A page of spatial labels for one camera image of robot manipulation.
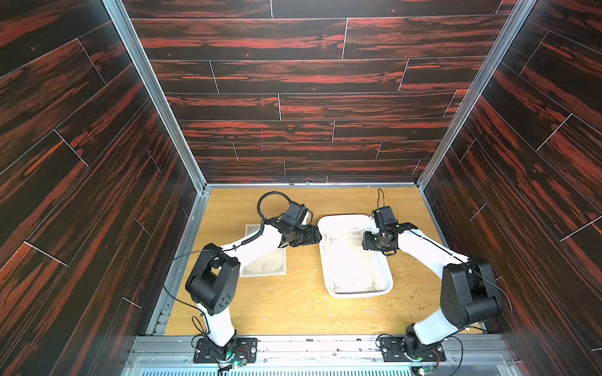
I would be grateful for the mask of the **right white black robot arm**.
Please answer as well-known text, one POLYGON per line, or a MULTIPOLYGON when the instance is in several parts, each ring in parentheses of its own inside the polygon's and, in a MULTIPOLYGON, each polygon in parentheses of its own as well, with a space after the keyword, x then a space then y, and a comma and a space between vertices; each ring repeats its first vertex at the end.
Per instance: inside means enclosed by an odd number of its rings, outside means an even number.
POLYGON ((502 290, 495 283, 489 263, 454 252, 409 222, 378 224, 371 219, 362 247, 384 255, 402 251, 441 279, 439 308, 405 330, 404 355, 410 360, 422 360, 442 340, 471 324, 493 319, 503 311, 502 290))

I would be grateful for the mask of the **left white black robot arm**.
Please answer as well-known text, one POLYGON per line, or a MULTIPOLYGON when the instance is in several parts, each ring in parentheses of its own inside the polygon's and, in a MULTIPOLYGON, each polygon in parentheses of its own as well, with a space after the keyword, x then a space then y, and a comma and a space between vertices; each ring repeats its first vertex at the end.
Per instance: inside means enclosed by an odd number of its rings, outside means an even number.
POLYGON ((194 264, 185 289, 204 313, 209 341, 225 348, 236 335, 229 305, 235 297, 242 269, 276 248, 313 245, 320 241, 321 234, 315 225, 287 227, 276 220, 232 244, 221 247, 207 244, 194 264))

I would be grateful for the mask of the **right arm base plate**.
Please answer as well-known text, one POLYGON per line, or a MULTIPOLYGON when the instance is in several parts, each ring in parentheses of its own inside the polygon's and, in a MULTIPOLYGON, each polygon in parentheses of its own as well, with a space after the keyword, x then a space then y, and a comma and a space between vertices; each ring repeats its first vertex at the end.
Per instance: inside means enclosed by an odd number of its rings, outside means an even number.
POLYGON ((417 339, 406 340, 403 336, 380 335, 376 338, 376 347, 386 363, 399 362, 431 362, 441 363, 446 360, 440 342, 424 345, 417 339))

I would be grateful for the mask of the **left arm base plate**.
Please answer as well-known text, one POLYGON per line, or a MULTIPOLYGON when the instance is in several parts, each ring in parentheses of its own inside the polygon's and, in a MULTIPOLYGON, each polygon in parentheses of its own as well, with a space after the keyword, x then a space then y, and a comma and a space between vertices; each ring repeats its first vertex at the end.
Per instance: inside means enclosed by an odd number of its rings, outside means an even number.
POLYGON ((210 339, 201 337, 195 346, 193 363, 231 363, 242 367, 255 363, 257 351, 257 338, 235 336, 225 346, 218 346, 210 339))

